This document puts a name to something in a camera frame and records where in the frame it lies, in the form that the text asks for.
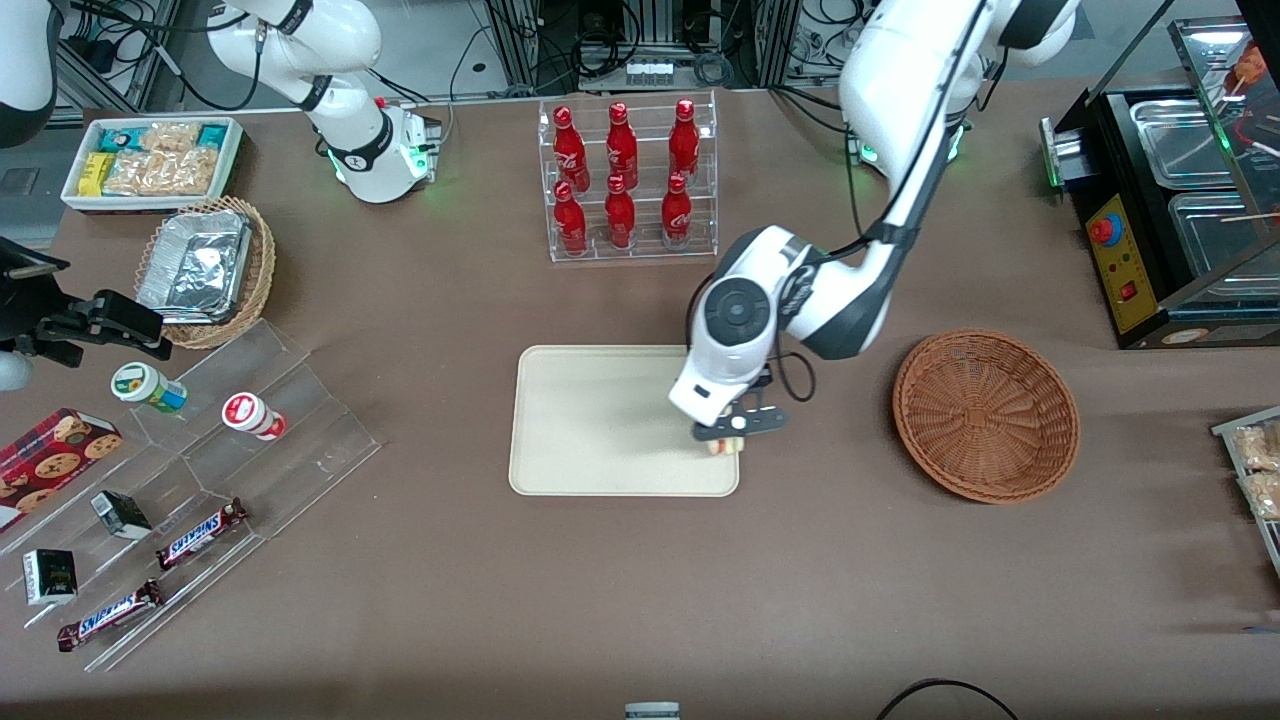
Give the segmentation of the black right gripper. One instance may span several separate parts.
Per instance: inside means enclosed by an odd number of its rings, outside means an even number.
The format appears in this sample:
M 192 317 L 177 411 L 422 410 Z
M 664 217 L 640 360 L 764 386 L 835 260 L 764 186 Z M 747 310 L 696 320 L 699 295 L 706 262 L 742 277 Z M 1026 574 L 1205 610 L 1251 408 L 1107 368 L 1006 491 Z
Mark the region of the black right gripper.
M 54 291 L 14 301 L 14 352 L 79 366 L 82 345 L 118 345 L 166 361 L 174 345 L 163 336 L 163 318 L 113 290 L 83 300 Z

